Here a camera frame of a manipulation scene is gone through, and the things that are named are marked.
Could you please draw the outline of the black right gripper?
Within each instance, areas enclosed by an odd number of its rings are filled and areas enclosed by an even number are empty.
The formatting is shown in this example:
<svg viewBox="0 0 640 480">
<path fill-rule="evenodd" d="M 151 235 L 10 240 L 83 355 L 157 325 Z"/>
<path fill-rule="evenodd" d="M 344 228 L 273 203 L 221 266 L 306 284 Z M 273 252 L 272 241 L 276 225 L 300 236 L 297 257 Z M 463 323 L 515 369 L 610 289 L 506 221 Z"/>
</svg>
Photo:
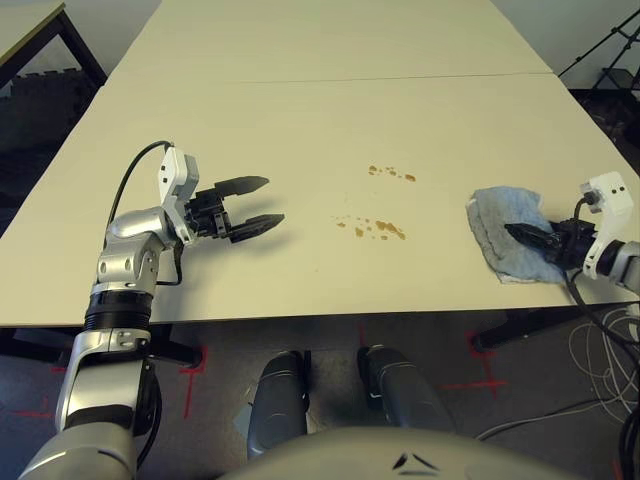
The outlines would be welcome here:
<svg viewBox="0 0 640 480">
<path fill-rule="evenodd" d="M 552 243 L 548 238 L 549 232 L 526 223 L 509 223 L 504 227 L 519 243 L 534 249 L 550 249 L 547 251 L 547 261 L 562 270 L 581 269 L 586 254 L 596 236 L 594 223 L 584 220 L 568 219 L 561 222 L 551 222 Z"/>
</svg>

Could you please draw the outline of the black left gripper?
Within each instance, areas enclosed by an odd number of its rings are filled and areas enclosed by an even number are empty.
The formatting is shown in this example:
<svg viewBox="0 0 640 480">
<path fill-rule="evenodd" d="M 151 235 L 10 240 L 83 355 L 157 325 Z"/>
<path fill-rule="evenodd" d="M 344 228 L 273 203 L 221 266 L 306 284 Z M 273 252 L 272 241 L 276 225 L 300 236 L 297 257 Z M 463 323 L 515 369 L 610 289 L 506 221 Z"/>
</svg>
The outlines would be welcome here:
<svg viewBox="0 0 640 480">
<path fill-rule="evenodd" d="M 186 222 L 198 238 L 225 238 L 231 243 L 248 240 L 275 228 L 284 214 L 264 214 L 232 226 L 223 201 L 232 195 L 245 195 L 262 188 L 269 179 L 242 176 L 214 184 L 214 188 L 198 191 L 185 205 Z"/>
</svg>

